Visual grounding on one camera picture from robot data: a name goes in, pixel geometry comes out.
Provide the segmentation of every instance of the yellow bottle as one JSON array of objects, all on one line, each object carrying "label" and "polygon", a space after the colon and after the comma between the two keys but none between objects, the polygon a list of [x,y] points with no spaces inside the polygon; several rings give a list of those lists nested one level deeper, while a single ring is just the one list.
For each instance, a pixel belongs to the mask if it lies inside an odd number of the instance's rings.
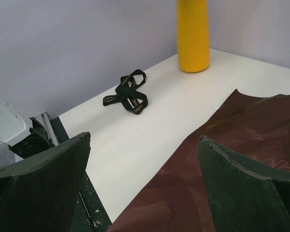
[{"label": "yellow bottle", "polygon": [[184,72],[200,72],[209,66],[206,0],[177,0],[177,52]]}]

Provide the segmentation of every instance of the black ribbon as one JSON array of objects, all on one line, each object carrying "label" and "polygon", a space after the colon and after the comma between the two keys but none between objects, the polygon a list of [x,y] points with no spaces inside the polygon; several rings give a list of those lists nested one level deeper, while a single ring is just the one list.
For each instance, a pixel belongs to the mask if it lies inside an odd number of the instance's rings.
[{"label": "black ribbon", "polygon": [[[143,80],[140,84],[136,84],[134,76],[142,75]],[[140,114],[147,106],[148,100],[147,96],[143,93],[136,91],[146,82],[146,74],[140,69],[135,70],[129,76],[123,76],[120,78],[120,85],[115,89],[116,95],[109,95],[103,98],[103,105],[111,105],[121,102],[126,110],[138,115]]]}]

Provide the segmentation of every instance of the lavender wall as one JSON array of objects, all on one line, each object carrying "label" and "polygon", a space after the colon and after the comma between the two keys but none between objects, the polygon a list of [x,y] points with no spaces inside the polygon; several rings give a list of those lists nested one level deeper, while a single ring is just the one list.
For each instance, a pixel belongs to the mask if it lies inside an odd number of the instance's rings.
[{"label": "lavender wall", "polygon": [[[52,117],[176,53],[175,0],[0,0],[0,96]],[[290,68],[290,0],[208,0],[212,48]]]},{"label": "lavender wall", "polygon": [[174,55],[175,4],[0,0],[0,96],[30,116],[68,111]]},{"label": "lavender wall", "polygon": [[208,0],[211,46],[290,68],[290,0]]}]

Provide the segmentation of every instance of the brown leather sheet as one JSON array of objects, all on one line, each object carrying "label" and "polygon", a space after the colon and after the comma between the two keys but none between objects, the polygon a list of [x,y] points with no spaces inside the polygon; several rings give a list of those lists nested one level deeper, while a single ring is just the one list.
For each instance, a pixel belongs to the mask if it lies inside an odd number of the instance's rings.
[{"label": "brown leather sheet", "polygon": [[208,122],[184,140],[108,232],[215,231],[197,154],[202,134],[290,171],[290,95],[256,98],[237,90],[232,93]]}]

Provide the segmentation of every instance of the white table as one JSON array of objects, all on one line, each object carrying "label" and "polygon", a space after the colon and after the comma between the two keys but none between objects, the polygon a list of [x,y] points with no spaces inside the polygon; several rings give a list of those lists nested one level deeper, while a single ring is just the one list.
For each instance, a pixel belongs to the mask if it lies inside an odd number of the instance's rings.
[{"label": "white table", "polygon": [[149,106],[138,116],[120,103],[102,105],[115,87],[60,116],[69,137],[91,133],[87,174],[112,222],[236,88],[257,97],[290,94],[290,69],[217,50],[204,72],[179,71],[174,56],[146,74],[139,91]]}]

